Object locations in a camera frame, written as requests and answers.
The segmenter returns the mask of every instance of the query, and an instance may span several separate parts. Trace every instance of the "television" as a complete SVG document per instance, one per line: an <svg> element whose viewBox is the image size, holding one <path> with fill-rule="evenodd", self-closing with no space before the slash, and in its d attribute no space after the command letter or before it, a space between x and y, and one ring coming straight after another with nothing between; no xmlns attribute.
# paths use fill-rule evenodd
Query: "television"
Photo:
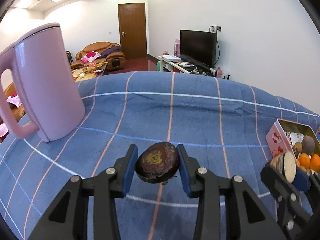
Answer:
<svg viewBox="0 0 320 240"><path fill-rule="evenodd" d="M180 57L183 61L213 68L216 58L217 34L201 31L180 31Z"/></svg>

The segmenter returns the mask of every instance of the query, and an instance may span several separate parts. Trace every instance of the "brown door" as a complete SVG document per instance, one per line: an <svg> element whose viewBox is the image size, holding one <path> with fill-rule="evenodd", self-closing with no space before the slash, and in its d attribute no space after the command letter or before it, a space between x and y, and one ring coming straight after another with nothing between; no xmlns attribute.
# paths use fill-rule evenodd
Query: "brown door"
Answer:
<svg viewBox="0 0 320 240"><path fill-rule="evenodd" d="M118 4L121 47L126 59L147 56L145 3Z"/></svg>

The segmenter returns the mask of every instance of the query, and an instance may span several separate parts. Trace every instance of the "floor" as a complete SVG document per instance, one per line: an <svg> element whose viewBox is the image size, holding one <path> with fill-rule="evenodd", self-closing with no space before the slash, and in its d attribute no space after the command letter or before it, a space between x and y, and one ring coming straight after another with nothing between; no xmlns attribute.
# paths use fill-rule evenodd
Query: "floor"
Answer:
<svg viewBox="0 0 320 240"><path fill-rule="evenodd" d="M130 71L156 71L157 60L152 57L135 58L127 60L122 67L123 70L112 71L109 74L125 73Z"/></svg>

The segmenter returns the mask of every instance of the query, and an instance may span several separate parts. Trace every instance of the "mug lid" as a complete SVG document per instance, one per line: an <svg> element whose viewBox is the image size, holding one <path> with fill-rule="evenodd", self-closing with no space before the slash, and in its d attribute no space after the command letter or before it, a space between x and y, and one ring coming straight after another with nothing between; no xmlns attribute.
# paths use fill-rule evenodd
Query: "mug lid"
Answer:
<svg viewBox="0 0 320 240"><path fill-rule="evenodd" d="M44 25L41 25L39 27L36 27L34 28L33 30L27 32L26 34L22 35L15 43L14 45L18 45L20 42L22 42L23 40L25 40L26 38L30 37L31 35L35 34L35 33L38 33L40 31L43 31L45 29L50 29L50 28L53 28L53 27L60 27L60 24L59 23L47 23L47 24L44 24Z"/></svg>

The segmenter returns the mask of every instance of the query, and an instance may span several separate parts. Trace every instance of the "metal screw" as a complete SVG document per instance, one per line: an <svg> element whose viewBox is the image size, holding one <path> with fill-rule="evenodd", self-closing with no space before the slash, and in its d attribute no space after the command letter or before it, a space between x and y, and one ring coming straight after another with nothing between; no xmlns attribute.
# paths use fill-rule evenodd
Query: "metal screw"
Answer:
<svg viewBox="0 0 320 240"><path fill-rule="evenodd" d="M243 181L243 178L240 175L234 176L233 179L234 179L235 182L242 182Z"/></svg>
<svg viewBox="0 0 320 240"><path fill-rule="evenodd" d="M71 180L71 182L75 183L80 180L80 177L79 176L72 176L70 180Z"/></svg>
<svg viewBox="0 0 320 240"><path fill-rule="evenodd" d="M198 169L198 172L199 172L200 174L206 174L206 173L208 172L208 170L207 170L206 168L204 168L204 167L200 167L200 168Z"/></svg>
<svg viewBox="0 0 320 240"><path fill-rule="evenodd" d="M288 230L288 231L292 230L293 225L294 225L293 221L292 221L292 220L289 220L289 222L287 223L287 230Z"/></svg>
<svg viewBox="0 0 320 240"><path fill-rule="evenodd" d="M107 168L107 169L106 169L106 173L109 174L109 175L110 175L110 174L114 174L115 172L116 172L116 169L115 169L115 168Z"/></svg>
<svg viewBox="0 0 320 240"><path fill-rule="evenodd" d="M291 198L292 201L296 201L297 200L297 196L294 193L291 194L290 198Z"/></svg>

